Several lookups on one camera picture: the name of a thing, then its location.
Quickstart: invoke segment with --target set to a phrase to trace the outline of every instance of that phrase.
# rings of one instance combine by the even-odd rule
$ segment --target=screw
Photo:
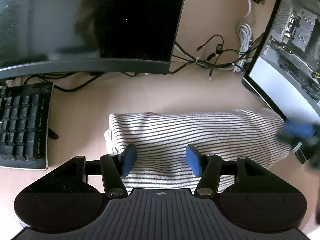
[[[197,190],[200,196],[210,196],[213,193],[213,190],[208,187],[202,187]]]
[[[109,190],[109,194],[112,196],[121,196],[123,193],[124,193],[124,190],[119,187],[115,187]]]

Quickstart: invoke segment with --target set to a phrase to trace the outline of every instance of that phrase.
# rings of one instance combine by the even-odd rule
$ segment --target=computer monitor
[[[167,74],[184,0],[0,0],[0,79]]]
[[[320,0],[276,0],[243,80],[284,119],[320,123]]]

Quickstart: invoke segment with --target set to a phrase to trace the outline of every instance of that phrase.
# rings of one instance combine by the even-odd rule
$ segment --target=blue gripper pad
[[[137,158],[137,148],[134,144],[129,144],[129,146],[121,153],[122,166],[122,176],[128,176],[129,172],[132,170],[134,163]]]
[[[202,166],[200,163],[200,156],[201,154],[197,151],[197,149],[193,145],[191,144],[187,145],[186,159],[193,174],[197,177],[201,177],[202,175]]]
[[[314,136],[316,129],[312,124],[301,123],[296,121],[286,121],[283,126],[283,133],[292,135],[293,137],[298,137],[301,139],[306,139]]]

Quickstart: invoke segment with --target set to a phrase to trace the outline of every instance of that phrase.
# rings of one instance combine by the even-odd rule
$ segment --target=desk surface
[[[265,29],[275,0],[264,5],[253,4],[249,18],[258,37]],[[247,11],[247,0],[186,0],[177,41],[193,55],[204,58],[216,46],[213,41],[198,54],[194,51],[213,34],[225,38],[225,48],[238,48],[235,27]],[[235,57],[225,55],[222,61]],[[173,62],[172,69],[181,63]],[[103,133],[108,129],[111,113],[187,113],[192,111],[227,111],[235,108],[257,110],[264,102],[241,84],[240,73],[216,70],[208,80],[208,71],[195,65],[175,75],[143,75],[130,78],[120,73],[106,73],[75,93],[54,90],[49,126],[60,138],[48,140],[49,169],[25,171],[0,168],[0,239],[7,240],[20,230],[13,210],[15,196],[27,185],[76,155],[96,160],[106,154]],[[73,88],[89,79],[85,73],[57,81],[64,88]],[[297,187],[307,198],[308,211],[301,228],[315,210],[318,176],[306,171],[294,155],[276,163],[271,170]],[[100,177],[89,183],[103,192]]]

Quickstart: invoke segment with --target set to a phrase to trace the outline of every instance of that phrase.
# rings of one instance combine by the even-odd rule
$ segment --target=white striped towel
[[[235,161],[247,156],[265,168],[285,158],[290,146],[275,134],[283,120],[270,109],[229,113],[111,114],[104,134],[109,154],[120,154],[130,143],[137,159],[129,175],[122,178],[128,193],[132,188],[191,188],[200,178],[193,175],[185,155],[188,144],[201,154],[220,155]],[[219,191],[233,184],[233,176],[222,176]]]

